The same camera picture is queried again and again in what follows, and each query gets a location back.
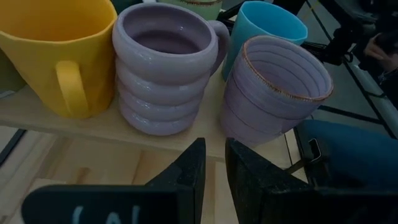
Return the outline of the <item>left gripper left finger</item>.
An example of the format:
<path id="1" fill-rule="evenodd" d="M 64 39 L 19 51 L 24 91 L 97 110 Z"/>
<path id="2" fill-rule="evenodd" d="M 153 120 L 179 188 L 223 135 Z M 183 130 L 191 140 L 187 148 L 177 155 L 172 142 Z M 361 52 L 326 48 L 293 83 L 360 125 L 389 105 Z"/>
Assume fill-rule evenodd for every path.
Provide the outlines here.
<path id="1" fill-rule="evenodd" d="M 206 143 L 198 138 L 144 185 L 48 185 L 24 199 L 24 224 L 200 224 Z"/>

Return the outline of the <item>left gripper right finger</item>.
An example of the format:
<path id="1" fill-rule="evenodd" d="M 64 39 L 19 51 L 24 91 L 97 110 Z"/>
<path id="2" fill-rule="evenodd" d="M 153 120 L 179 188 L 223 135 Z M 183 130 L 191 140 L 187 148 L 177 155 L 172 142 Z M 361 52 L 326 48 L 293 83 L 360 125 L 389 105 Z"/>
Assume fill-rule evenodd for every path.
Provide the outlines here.
<path id="1" fill-rule="evenodd" d="M 233 138 L 225 160 L 239 224 L 398 224 L 398 190 L 313 187 Z"/>

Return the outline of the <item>purple ridged mug brown rim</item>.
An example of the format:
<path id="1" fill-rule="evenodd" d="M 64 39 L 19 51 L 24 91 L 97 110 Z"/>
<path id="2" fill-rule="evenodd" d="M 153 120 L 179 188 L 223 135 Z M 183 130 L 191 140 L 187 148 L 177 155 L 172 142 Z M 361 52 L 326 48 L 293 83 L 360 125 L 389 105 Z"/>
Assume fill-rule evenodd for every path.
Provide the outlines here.
<path id="1" fill-rule="evenodd" d="M 269 142 L 309 117 L 333 92 L 333 80 L 309 51 L 270 35 L 241 47 L 224 89 L 220 114 L 227 138 Z"/>

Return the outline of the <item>lilac stacked-ring mug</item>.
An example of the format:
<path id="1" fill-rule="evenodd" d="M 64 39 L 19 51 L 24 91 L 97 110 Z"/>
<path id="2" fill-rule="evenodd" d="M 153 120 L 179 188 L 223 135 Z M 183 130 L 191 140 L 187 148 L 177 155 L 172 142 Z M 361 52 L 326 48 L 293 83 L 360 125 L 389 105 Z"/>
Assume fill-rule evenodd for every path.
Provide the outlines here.
<path id="1" fill-rule="evenodd" d="M 113 46 L 124 119 L 156 136 L 189 128 L 229 41 L 222 22 L 180 6 L 139 3 L 123 10 L 113 27 Z"/>

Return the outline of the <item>light blue mug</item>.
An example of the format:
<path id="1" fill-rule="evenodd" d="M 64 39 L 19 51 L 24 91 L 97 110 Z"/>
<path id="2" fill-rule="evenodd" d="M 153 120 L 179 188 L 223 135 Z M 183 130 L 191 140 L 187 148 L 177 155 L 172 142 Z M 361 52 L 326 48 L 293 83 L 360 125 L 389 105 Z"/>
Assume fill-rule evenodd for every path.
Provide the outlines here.
<path id="1" fill-rule="evenodd" d="M 240 7 L 231 33 L 222 69 L 226 80 L 243 43 L 257 35 L 273 35 L 301 45 L 308 37 L 307 26 L 294 14 L 264 1 L 246 1 Z"/>

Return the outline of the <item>orange yellow mug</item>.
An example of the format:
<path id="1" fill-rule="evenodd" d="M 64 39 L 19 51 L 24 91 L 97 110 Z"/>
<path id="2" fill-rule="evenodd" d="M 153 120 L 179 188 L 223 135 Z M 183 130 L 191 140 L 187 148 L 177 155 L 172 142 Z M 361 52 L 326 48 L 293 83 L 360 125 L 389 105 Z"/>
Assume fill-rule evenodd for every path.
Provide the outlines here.
<path id="1" fill-rule="evenodd" d="M 42 103 L 89 118 L 114 98 L 110 0 L 0 0 L 0 49 Z"/>

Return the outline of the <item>bright green mug white handle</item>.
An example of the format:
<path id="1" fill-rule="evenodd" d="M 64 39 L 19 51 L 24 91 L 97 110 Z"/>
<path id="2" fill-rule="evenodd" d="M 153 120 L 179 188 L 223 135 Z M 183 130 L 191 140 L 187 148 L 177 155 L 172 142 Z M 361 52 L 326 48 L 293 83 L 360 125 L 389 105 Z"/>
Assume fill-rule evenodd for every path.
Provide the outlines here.
<path id="1" fill-rule="evenodd" d="M 209 21 L 217 19 L 223 0 L 157 0 L 157 2 L 184 7 Z"/>

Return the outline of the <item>dark blue padded object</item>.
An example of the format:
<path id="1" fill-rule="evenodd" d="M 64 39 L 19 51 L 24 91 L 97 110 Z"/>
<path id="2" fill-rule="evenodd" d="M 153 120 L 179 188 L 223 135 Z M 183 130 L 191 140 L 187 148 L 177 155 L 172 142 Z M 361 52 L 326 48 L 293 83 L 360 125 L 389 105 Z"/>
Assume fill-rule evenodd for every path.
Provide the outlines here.
<path id="1" fill-rule="evenodd" d="M 398 140 L 345 124 L 306 119 L 294 128 L 310 184 L 398 190 Z"/>

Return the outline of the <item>wooden riser shelf black legs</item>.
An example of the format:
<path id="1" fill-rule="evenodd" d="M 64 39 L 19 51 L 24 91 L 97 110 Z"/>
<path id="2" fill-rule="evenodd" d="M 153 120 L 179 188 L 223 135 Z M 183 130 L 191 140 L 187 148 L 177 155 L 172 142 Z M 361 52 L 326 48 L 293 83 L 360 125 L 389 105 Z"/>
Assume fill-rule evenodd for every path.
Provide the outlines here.
<path id="1" fill-rule="evenodd" d="M 151 136 L 130 126 L 119 112 L 117 101 L 103 113 L 87 119 L 68 119 L 45 107 L 29 86 L 0 99 L 0 125 L 54 133 L 70 138 L 89 138 L 145 146 L 157 151 L 182 151 L 196 138 L 205 138 L 206 155 L 223 161 L 226 138 L 220 127 L 220 108 L 225 83 L 216 72 L 205 94 L 194 124 L 171 136 Z"/>

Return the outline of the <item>person's hand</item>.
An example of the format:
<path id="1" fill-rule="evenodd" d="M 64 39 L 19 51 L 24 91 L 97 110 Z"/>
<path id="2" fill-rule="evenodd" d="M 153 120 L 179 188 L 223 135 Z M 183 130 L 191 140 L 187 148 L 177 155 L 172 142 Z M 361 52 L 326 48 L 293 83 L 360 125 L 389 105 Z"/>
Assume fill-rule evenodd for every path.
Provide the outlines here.
<path id="1" fill-rule="evenodd" d="M 364 49 L 364 54 L 375 58 L 385 72 L 391 72 L 398 68 L 398 54 L 387 54 L 376 44 L 376 38 L 380 34 L 381 33 L 378 33 L 374 37 L 370 38 Z"/>

